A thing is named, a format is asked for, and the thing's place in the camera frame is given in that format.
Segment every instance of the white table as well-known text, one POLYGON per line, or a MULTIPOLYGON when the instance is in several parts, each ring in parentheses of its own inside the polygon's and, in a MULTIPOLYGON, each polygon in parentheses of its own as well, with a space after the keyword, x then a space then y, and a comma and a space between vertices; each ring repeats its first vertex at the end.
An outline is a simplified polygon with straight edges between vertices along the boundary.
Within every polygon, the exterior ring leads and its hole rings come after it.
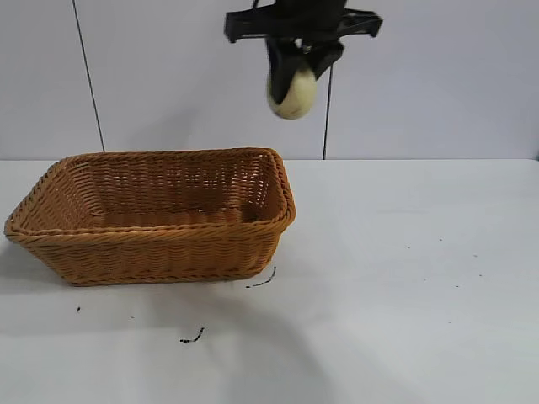
MULTIPOLYGON (((0 162, 2 219, 50 163, 0 162)), ((73 288, 2 239, 0 402, 539 402, 539 162, 286 167, 249 281, 73 288)))

